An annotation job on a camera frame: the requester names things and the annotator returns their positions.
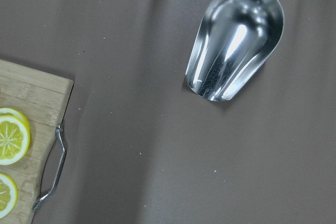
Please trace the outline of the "bamboo cutting board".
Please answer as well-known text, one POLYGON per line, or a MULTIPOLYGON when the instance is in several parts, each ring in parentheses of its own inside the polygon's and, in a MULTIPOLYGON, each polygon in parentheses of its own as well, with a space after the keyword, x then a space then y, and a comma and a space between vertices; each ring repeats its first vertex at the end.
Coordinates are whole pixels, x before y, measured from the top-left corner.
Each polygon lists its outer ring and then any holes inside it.
POLYGON ((16 163, 1 166, 1 173, 18 190, 14 209, 1 223, 32 222, 55 129, 62 123, 72 87, 73 81, 67 78, 1 60, 1 107, 21 112, 30 126, 28 152, 16 163))

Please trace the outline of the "steel ice scoop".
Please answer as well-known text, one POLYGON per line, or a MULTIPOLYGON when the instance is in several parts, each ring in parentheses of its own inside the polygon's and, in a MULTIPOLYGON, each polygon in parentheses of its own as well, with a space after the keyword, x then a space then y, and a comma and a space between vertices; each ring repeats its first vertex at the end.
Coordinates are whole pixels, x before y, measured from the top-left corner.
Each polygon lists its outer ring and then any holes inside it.
POLYGON ((188 86, 209 101, 231 100, 277 47, 284 24, 278 0, 212 0, 186 68, 188 86))

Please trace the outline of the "single lemon slice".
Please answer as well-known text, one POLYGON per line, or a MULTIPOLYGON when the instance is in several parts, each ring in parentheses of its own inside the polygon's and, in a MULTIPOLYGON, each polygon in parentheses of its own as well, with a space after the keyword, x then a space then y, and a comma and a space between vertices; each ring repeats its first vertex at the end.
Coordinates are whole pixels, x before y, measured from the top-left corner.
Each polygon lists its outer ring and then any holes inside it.
POLYGON ((1 218, 7 216, 16 206, 18 190, 8 175, 1 173, 1 218))

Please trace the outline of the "lower lemon slice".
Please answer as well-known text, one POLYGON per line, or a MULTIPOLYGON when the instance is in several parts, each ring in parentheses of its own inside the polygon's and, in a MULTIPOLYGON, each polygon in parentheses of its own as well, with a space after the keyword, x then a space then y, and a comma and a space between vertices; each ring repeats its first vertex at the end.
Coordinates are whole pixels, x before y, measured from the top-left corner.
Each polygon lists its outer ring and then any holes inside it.
POLYGON ((14 116, 14 117, 18 118, 19 120, 21 120, 27 127, 30 127, 28 119, 21 112, 15 110, 15 109, 12 109, 12 108, 0 108, 0 113, 1 113, 1 116, 2 115, 11 115, 11 116, 14 116))

